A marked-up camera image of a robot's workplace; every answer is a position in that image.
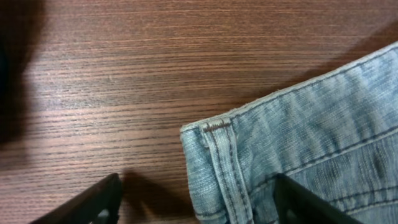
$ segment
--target tabletop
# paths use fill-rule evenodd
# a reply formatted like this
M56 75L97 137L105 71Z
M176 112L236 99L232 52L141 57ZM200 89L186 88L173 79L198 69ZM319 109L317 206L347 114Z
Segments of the tabletop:
M119 223L196 223L182 125L398 40L396 0L2 0L0 223L117 172Z

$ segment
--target jeans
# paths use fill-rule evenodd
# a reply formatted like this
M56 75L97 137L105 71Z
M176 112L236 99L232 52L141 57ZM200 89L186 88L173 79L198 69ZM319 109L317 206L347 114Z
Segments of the jeans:
M278 223L277 173L363 223L398 223L398 42L181 140L202 223Z

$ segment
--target wooden table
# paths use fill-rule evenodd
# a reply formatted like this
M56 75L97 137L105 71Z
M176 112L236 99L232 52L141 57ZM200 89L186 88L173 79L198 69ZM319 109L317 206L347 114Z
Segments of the wooden table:
M110 173L119 223L196 223L181 125L398 40L397 0L2 0L0 223Z

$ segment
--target brown wood grain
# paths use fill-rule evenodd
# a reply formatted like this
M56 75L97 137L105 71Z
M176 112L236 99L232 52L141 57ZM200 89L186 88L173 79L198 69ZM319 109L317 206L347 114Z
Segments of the brown wood grain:
M0 223L110 173L119 223L196 223L179 140L398 40L396 0L2 0Z

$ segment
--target blue denim garment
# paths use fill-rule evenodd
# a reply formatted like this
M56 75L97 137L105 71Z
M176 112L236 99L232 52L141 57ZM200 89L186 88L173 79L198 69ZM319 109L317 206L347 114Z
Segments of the blue denim garment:
M280 172L363 223L398 223L398 42L181 140L202 223L278 223Z

